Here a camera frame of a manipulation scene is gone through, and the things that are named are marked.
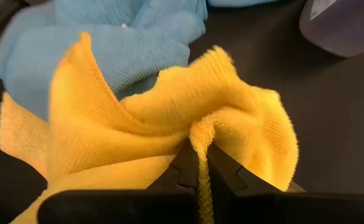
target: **microfiber towel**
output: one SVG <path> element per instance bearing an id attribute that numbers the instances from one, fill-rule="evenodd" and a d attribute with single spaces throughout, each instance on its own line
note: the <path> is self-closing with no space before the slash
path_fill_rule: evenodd
<path id="1" fill-rule="evenodd" d="M 215 7 L 246 7 L 282 0 L 207 0 L 208 4 Z"/>
<path id="2" fill-rule="evenodd" d="M 44 156 L 23 158 L 45 166 L 47 190 L 13 223 L 36 223 L 39 205 L 63 190 L 145 189 L 167 169 L 186 138 L 199 158 L 203 223 L 213 223 L 205 157 L 211 143 L 258 177 L 287 189 L 298 148 L 279 95 L 240 80 L 221 48 L 208 51 L 189 67 L 161 71 L 151 90 L 118 100 L 95 61 L 91 43 L 90 35 L 82 33 L 55 70 L 50 122 L 43 125 L 27 115 L 15 124 L 27 129 L 38 125 L 37 132 L 50 134 L 47 146 L 35 149 Z M 8 141 L 2 139 L 4 119 L 12 115 L 6 111 L 21 109 L 10 106 L 14 103 L 4 97 L 2 146 Z M 36 138 L 33 134 L 26 136 Z"/>
<path id="3" fill-rule="evenodd" d="M 0 40 L 0 78 L 12 99 L 47 121 L 52 74 L 64 52 L 91 34 L 92 51 L 117 98 L 150 89 L 157 73 L 186 66 L 205 32 L 205 0 L 52 0 L 18 13 Z"/>

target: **bottle label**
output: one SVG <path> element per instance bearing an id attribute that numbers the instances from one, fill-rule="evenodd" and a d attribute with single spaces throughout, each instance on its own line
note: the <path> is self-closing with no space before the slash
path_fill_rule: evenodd
<path id="1" fill-rule="evenodd" d="M 313 0 L 312 10 L 310 11 L 310 20 L 313 20 L 337 0 Z"/>

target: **black table surface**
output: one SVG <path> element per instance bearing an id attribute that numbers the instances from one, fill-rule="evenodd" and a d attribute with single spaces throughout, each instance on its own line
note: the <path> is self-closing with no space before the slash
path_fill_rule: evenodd
<path id="1" fill-rule="evenodd" d="M 210 8 L 207 32 L 190 45 L 190 58 L 219 45 L 244 81 L 280 93 L 300 145 L 296 183 L 310 192 L 364 194 L 364 54 L 338 58 L 306 41 L 298 29 L 303 3 Z M 0 100 L 2 91 L 0 81 Z M 45 185 L 33 168 L 0 151 L 3 220 Z"/>

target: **purple bottle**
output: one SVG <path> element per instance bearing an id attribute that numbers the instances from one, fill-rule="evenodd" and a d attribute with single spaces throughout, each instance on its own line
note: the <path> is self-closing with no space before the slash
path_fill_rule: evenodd
<path id="1" fill-rule="evenodd" d="M 335 55 L 364 52 L 364 0 L 308 0 L 299 28 L 313 44 Z"/>

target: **blue microfiber towel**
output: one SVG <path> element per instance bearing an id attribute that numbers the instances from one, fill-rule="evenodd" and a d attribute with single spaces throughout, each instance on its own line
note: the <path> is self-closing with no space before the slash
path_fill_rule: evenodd
<path id="1" fill-rule="evenodd" d="M 18 13 L 0 41 L 0 78 L 12 99 L 47 120 L 52 74 L 80 32 L 118 99 L 150 89 L 158 71 L 186 66 L 205 32 L 205 0 L 53 0 Z"/>
<path id="2" fill-rule="evenodd" d="M 281 0 L 207 0 L 210 6 L 215 7 L 246 7 L 257 4 L 281 1 Z"/>

